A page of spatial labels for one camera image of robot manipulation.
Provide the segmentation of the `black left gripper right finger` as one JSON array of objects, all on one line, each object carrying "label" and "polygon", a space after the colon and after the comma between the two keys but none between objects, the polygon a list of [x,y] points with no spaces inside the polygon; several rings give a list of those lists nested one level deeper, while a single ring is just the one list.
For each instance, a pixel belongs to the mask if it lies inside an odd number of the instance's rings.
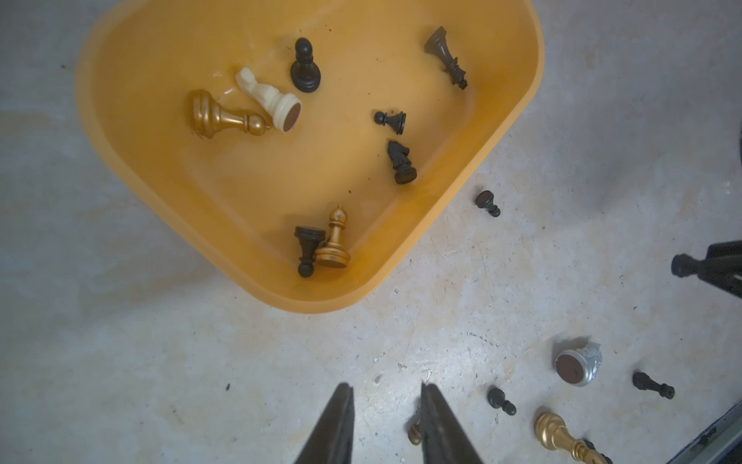
[{"label": "black left gripper right finger", "polygon": [[437,385],[421,385],[419,415],[425,464],[483,463]]}]

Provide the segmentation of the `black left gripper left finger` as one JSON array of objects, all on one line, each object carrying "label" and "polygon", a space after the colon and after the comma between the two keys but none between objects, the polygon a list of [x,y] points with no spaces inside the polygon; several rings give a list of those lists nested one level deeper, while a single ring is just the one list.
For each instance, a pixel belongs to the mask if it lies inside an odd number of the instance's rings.
[{"label": "black left gripper left finger", "polygon": [[295,464],[350,464],[355,429],[354,389],[340,383],[317,421]]}]

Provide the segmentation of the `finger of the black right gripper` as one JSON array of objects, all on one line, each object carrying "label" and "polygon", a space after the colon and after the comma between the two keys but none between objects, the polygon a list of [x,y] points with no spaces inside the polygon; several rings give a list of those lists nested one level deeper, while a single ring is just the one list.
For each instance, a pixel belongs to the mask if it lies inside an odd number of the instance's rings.
[{"label": "finger of the black right gripper", "polygon": [[741,242],[726,242],[708,247],[701,261],[700,280],[741,298]]}]

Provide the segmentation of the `bronze chess pawn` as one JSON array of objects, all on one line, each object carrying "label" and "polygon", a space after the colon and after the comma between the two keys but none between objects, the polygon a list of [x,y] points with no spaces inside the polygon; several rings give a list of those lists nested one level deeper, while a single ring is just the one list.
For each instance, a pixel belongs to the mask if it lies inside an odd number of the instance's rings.
[{"label": "bronze chess pawn", "polygon": [[420,429],[419,418],[413,418],[409,421],[407,426],[407,436],[411,444],[419,446],[422,443],[423,437]]}]

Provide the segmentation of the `gold chess piece front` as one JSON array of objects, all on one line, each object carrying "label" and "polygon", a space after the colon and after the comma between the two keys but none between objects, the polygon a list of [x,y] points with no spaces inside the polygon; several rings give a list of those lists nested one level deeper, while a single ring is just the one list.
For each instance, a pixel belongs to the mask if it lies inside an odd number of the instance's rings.
[{"label": "gold chess piece front", "polygon": [[576,462],[609,463],[603,454],[591,449],[586,441],[574,438],[569,433],[562,417],[557,414],[541,414],[535,423],[535,436],[546,450],[564,450]]}]

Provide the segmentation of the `gold chess bishop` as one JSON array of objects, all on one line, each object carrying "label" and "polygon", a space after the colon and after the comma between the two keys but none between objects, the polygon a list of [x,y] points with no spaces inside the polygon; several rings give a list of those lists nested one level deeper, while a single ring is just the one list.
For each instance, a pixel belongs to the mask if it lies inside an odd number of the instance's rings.
[{"label": "gold chess bishop", "polygon": [[346,268],[351,260],[351,255],[342,244],[342,232],[346,228],[348,215],[345,209],[338,205],[330,212],[330,235],[315,253],[315,263],[330,268]]}]

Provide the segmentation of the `black chess pawn mid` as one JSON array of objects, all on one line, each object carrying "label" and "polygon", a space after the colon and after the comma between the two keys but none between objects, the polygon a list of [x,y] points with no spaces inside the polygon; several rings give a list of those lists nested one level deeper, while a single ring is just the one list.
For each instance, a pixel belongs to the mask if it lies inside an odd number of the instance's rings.
[{"label": "black chess pawn mid", "polygon": [[494,195],[492,191],[481,191],[475,199],[475,205],[477,205],[479,209],[486,210],[493,218],[498,218],[500,216],[500,208],[494,203]]}]

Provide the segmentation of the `black chess knight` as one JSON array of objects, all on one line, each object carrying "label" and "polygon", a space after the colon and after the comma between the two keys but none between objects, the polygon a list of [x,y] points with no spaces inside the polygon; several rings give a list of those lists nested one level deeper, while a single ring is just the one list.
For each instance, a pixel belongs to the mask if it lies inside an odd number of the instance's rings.
[{"label": "black chess knight", "polygon": [[412,166],[409,154],[410,149],[401,143],[395,140],[388,141],[388,156],[392,161],[394,179],[398,185],[412,183],[417,178],[417,170]]}]

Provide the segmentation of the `small black chess piece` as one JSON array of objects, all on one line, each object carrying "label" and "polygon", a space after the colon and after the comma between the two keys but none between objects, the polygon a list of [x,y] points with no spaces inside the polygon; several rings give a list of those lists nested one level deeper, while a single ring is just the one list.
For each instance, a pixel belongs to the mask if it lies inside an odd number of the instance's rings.
[{"label": "small black chess piece", "polygon": [[399,112],[397,114],[387,114],[377,111],[374,114],[374,122],[379,126],[390,127],[396,135],[403,135],[406,127],[407,114]]}]

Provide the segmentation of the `cream white chess pawn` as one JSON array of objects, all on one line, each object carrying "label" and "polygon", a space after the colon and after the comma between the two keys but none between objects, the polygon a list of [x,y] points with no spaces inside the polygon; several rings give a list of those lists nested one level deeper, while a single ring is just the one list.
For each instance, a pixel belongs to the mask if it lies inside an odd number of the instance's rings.
[{"label": "cream white chess pawn", "polygon": [[271,116],[274,127],[282,133],[292,131],[299,121],[303,103],[292,93],[282,93],[276,87],[260,83],[249,68],[237,72],[238,87],[256,100]]}]

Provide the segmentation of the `gold chess pawn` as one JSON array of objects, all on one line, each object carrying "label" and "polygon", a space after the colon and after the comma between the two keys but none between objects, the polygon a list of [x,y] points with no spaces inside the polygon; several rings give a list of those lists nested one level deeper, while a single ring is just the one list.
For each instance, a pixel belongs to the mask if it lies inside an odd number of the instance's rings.
[{"label": "gold chess pawn", "polygon": [[260,136],[272,129],[259,113],[225,108],[204,89],[189,92],[187,101],[187,106],[191,109],[191,127],[200,136],[213,138],[217,133],[228,129]]}]

